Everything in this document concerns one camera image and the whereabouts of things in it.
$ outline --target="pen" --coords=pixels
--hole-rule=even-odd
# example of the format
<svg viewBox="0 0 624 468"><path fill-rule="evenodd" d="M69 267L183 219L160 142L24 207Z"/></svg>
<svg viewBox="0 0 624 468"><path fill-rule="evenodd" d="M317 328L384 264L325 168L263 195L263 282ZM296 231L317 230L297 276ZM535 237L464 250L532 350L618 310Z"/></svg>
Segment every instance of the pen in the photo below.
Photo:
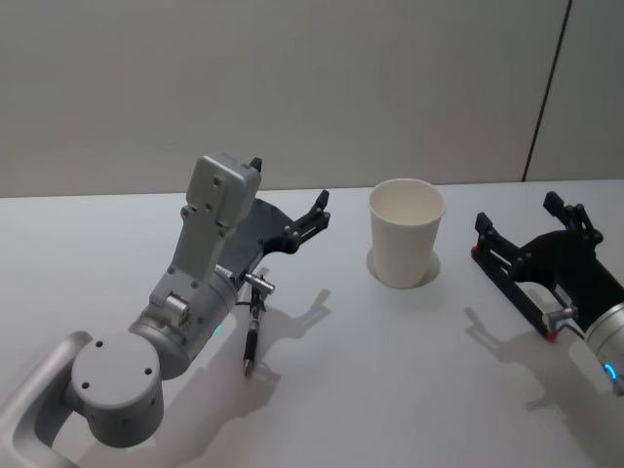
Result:
<svg viewBox="0 0 624 468"><path fill-rule="evenodd" d="M252 288L252 300L250 301L250 320L247 329L247 339L245 341L245 353L243 355L243 373L249 376L254 370L255 348L257 347L257 339L260 333L260 315L264 311L264 301L262 300L262 292L258 288Z"/></svg>

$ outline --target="paper cup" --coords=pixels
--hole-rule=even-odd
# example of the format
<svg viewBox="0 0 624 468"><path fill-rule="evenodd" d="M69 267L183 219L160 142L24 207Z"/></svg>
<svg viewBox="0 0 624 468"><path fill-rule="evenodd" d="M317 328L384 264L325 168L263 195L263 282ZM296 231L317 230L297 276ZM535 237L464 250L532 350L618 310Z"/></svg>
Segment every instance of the paper cup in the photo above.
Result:
<svg viewBox="0 0 624 468"><path fill-rule="evenodd" d="M369 210L377 279L397 289L416 286L429 267L447 210L442 194L423 180L394 178L372 190Z"/></svg>

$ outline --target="table surface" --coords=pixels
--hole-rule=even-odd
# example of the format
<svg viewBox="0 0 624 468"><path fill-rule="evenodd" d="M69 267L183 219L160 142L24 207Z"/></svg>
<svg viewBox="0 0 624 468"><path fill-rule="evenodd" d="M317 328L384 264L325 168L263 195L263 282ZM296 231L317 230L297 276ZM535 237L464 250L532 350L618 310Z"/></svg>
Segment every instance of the table surface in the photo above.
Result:
<svg viewBox="0 0 624 468"><path fill-rule="evenodd" d="M448 212L426 284L379 284L371 190L332 190L330 228L261 263L278 290L250 381L239 307L164 384L152 439L107 448L73 415L55 448L84 468L622 466L624 400L591 352L567 331L543 340L469 252L479 211L520 245L560 228L541 207L556 190L585 204L605 236L599 259L624 280L624 181L440 189ZM260 196L295 217L316 194ZM69 332L126 329L171 259L182 205L181 194L0 200L0 395Z"/></svg>

